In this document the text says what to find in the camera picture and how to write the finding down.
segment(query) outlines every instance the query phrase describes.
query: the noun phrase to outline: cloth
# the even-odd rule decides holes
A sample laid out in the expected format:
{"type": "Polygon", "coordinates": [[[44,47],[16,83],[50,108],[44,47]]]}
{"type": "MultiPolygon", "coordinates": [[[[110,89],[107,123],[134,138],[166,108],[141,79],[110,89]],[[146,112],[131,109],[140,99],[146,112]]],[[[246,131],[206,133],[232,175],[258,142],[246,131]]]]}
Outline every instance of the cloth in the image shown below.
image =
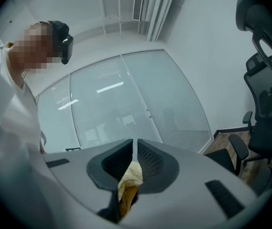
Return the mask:
{"type": "Polygon", "coordinates": [[[39,149],[40,123],[35,100],[25,83],[20,88],[11,78],[7,66],[7,55],[8,49],[0,40],[0,75],[13,90],[13,97],[6,102],[7,107],[0,119],[0,126],[7,132],[17,134],[22,141],[34,144],[39,149]]]}
{"type": "Polygon", "coordinates": [[[118,184],[120,218],[123,218],[130,211],[132,202],[142,183],[141,166],[139,163],[132,161],[118,184]]]}

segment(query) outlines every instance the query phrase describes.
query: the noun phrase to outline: white shirt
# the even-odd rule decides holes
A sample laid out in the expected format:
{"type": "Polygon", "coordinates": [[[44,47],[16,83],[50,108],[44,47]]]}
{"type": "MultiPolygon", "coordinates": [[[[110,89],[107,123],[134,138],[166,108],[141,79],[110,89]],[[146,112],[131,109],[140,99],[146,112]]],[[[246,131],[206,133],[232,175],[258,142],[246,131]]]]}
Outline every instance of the white shirt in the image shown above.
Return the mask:
{"type": "Polygon", "coordinates": [[[13,81],[7,66],[8,49],[0,40],[0,75],[9,84],[14,96],[7,106],[0,126],[7,132],[17,134],[24,142],[40,148],[40,123],[38,109],[29,90],[24,83],[22,89],[13,81]]]}

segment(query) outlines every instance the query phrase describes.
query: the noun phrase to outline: person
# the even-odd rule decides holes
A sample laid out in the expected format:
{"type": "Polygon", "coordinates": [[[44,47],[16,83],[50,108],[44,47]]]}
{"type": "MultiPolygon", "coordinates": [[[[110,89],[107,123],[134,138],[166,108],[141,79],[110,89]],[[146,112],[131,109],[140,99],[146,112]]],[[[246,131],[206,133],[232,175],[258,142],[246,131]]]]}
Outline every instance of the person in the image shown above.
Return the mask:
{"type": "Polygon", "coordinates": [[[1,128],[17,134],[22,141],[37,146],[46,138],[40,129],[35,98],[23,80],[23,73],[46,68],[60,57],[60,43],[69,35],[60,21],[40,21],[29,26],[22,37],[5,46],[0,40],[0,75],[13,89],[14,96],[1,120],[1,128]]]}

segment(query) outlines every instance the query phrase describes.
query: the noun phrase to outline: chair backrest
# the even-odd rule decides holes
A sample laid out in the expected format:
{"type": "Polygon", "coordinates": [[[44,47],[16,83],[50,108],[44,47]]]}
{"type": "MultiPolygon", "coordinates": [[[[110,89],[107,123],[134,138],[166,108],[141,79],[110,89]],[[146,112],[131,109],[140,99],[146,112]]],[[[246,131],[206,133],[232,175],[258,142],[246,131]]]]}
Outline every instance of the chair backrest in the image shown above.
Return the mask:
{"type": "Polygon", "coordinates": [[[258,53],[246,63],[247,83],[255,102],[255,119],[272,119],[272,70],[267,67],[258,53]]]}

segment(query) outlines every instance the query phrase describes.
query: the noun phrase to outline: black mesh office chair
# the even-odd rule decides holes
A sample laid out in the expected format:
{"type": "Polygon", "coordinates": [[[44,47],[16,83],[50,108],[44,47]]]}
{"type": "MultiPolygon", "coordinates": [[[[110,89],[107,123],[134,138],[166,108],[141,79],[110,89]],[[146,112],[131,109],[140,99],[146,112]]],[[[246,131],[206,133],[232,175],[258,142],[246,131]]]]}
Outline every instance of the black mesh office chair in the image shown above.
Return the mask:
{"type": "Polygon", "coordinates": [[[243,123],[248,124],[251,134],[248,148],[259,155],[244,160],[244,164],[264,158],[270,162],[272,159],[272,69],[267,67],[258,53],[247,61],[246,67],[244,80],[254,98],[257,122],[252,130],[252,111],[250,111],[244,116],[243,123]]]}

